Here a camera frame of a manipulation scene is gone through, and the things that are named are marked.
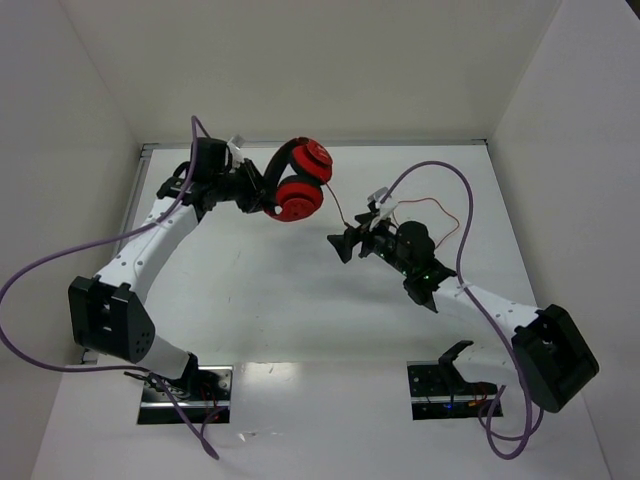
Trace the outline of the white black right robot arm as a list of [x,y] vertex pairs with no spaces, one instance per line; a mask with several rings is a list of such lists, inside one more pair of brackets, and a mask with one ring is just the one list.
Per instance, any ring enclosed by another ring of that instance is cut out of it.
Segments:
[[472,383],[526,385],[536,406],[557,413],[599,373],[595,355],[564,308],[520,304],[461,282],[437,259],[420,222],[392,227],[387,220],[375,223],[370,213],[356,219],[356,226],[327,238],[342,262],[375,255],[403,276],[414,303],[467,325],[487,322],[507,344],[502,357],[467,339],[441,354],[438,379],[448,393],[460,394]]

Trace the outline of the red black headphones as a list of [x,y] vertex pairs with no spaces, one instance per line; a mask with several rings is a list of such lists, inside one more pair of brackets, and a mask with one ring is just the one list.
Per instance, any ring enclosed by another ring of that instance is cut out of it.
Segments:
[[308,137],[287,141],[264,172],[264,212],[280,222],[310,217],[322,206],[322,187],[332,174],[333,159],[319,142]]

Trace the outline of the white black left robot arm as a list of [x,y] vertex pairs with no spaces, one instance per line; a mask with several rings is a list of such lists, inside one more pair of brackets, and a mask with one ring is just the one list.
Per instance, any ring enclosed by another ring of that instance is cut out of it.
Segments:
[[179,165],[131,240],[93,277],[78,276],[69,286],[74,342],[157,375],[179,398],[197,394],[208,380],[197,356],[157,333],[145,302],[171,255],[218,203],[233,201],[242,212],[255,213],[265,195],[249,159]]

